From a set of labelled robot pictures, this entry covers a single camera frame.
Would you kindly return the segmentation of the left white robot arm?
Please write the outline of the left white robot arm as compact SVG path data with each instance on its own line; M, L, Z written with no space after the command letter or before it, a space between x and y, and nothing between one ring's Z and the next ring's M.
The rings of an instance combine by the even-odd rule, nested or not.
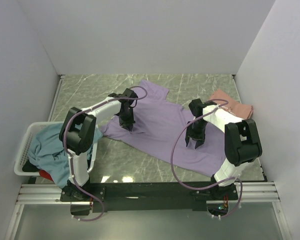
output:
M107 118L118 116L119 125L131 131L135 123L132 104L137 100L136 94L112 94L90 107L73 107L68 111L59 139L68 155L69 181L72 184L82 187L89 180L87 152L94 145L98 124Z

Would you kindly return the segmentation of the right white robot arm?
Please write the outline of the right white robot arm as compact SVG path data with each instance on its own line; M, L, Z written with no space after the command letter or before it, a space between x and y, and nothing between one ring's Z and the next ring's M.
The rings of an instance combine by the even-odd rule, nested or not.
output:
M194 119L204 117L187 126L185 143L188 145L194 140L195 149L202 146L206 140L207 124L221 130L224 133L225 160L211 180L220 187L233 184L248 164L262 155L256 122L235 116L214 101L203 103L197 98L188 106Z

